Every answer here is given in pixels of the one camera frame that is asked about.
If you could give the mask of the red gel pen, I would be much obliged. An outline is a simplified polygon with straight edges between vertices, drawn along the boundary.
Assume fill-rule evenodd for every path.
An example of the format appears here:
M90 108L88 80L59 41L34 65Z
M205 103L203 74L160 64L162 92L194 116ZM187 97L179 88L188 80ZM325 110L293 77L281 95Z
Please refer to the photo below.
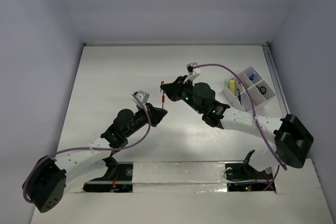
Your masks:
M161 93L161 98L162 98L162 109L164 109L164 103L165 103L165 93L162 89L160 89L160 93Z

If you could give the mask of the green highlighter pen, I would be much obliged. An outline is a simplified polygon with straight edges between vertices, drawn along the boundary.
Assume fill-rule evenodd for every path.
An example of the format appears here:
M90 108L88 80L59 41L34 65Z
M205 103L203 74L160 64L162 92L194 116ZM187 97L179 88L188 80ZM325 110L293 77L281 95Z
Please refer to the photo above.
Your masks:
M226 85L228 88L229 88L229 82L230 82L229 79L225 80L225 85Z

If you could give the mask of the yellow highlighter pen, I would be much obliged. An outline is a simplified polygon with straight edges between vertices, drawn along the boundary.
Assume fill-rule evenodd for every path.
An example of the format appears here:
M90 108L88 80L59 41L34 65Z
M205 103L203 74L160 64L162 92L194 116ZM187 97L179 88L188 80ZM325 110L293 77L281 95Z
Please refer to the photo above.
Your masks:
M236 85L235 85L235 80L230 80L229 81L229 89L231 93L236 96Z

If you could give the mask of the blue gel pen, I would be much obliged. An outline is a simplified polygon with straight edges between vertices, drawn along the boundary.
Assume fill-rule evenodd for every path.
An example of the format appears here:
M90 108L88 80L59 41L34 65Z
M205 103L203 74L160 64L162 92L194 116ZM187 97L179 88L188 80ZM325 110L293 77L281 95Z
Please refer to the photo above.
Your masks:
M240 90L239 90L239 89L236 89L236 90L237 90L238 101L239 101L239 103L242 105L242 97L241 97Z

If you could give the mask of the black handled scissors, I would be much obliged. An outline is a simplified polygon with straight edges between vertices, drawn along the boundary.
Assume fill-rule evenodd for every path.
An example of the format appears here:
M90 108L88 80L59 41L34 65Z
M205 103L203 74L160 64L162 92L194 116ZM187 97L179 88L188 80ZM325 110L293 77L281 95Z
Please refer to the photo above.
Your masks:
M264 86L256 86L256 88L262 95L265 95L267 93L267 88Z

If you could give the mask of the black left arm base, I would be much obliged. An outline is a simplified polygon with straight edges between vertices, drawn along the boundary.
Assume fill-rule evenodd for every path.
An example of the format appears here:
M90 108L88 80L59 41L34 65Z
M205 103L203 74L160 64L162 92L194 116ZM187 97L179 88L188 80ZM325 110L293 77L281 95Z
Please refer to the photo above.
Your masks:
M86 193L131 193L133 192L133 163L118 163L113 157L105 158L107 170L102 177L85 183Z

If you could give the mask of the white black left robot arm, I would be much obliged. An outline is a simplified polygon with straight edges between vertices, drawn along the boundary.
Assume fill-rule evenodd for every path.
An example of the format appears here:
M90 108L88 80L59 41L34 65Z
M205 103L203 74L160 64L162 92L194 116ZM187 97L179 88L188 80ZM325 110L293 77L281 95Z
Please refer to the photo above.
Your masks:
M113 155L131 148L128 137L147 126L156 127L167 110L150 103L142 104L137 112L120 110L113 123L98 139L85 147L74 147L40 158L23 183L23 198L41 213L53 209L64 193L94 179L89 168L99 161L98 173L104 179L116 174Z

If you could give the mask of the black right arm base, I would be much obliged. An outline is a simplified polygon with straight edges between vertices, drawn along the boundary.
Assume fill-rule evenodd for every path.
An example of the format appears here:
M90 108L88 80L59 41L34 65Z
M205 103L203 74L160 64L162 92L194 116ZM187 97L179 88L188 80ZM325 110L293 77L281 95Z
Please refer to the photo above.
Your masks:
M225 171L223 177L229 182L266 182L274 178L272 172L266 174L266 170L259 172L252 168L249 164L255 150L248 152L245 159L240 163L227 163L225 164Z

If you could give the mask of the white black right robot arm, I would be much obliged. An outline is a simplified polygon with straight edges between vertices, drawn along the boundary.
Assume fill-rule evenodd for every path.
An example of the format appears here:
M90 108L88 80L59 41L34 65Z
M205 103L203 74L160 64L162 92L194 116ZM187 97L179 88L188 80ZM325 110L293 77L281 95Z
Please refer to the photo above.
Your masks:
M207 83L193 84L186 76L160 88L173 102L182 100L202 115L202 120L211 127L234 130L256 137L265 137L265 150L250 151L241 171L253 178L262 170L279 164L303 168L312 143L312 135L302 122L292 114L284 118L253 116L215 99L215 91Z

